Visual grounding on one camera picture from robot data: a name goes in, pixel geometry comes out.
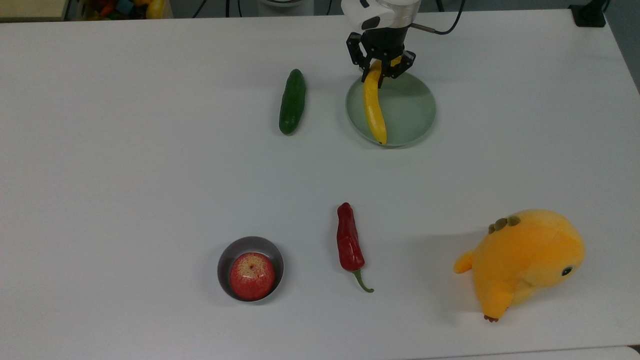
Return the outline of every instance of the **plush toy tail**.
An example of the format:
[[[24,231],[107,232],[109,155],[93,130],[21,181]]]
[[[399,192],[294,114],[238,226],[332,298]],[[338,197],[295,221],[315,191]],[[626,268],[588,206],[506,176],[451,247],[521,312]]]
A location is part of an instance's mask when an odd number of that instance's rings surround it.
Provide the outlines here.
[[[462,274],[463,272],[470,270],[473,263],[474,252],[473,250],[467,251],[456,261],[456,264],[453,266],[453,272],[456,274]]]

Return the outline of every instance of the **plush toy eye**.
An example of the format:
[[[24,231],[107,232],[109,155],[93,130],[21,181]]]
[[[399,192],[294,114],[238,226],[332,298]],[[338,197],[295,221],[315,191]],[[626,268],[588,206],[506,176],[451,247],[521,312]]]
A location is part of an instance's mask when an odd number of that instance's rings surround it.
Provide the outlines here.
[[[562,270],[562,276],[566,276],[568,275],[571,270],[573,270],[573,266],[569,266],[568,268],[565,268],[564,270]]]

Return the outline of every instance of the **green cucumber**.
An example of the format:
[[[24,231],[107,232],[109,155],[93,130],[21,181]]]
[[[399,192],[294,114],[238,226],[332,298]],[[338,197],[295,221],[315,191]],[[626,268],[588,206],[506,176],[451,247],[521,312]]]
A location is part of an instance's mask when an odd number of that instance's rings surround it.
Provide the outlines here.
[[[280,121],[278,125],[283,134],[290,135],[298,127],[302,113],[305,111],[306,92],[307,86],[302,72],[298,69],[293,69],[287,78],[284,94],[282,94],[282,104],[280,105]]]

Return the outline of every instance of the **red chili pepper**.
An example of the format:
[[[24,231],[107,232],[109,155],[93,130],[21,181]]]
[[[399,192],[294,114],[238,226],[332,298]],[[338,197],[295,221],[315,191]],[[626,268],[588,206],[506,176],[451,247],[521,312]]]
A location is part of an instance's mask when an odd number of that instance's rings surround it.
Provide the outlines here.
[[[364,257],[360,251],[358,244],[358,230],[356,230],[356,221],[353,218],[353,210],[348,202],[340,205],[338,208],[338,255],[340,256],[340,265],[342,268],[353,272],[356,275],[358,284],[367,293],[372,293],[373,289],[364,286],[360,269],[364,266]]]

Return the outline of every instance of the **plush toy foot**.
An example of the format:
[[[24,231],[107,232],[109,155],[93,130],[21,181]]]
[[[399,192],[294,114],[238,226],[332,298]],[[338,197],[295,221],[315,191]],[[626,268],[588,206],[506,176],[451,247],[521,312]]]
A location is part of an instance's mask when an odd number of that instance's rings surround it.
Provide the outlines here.
[[[484,319],[485,320],[489,320],[489,322],[497,322],[498,320],[500,320],[500,319],[492,318],[492,317],[486,316],[486,315],[484,316]]]

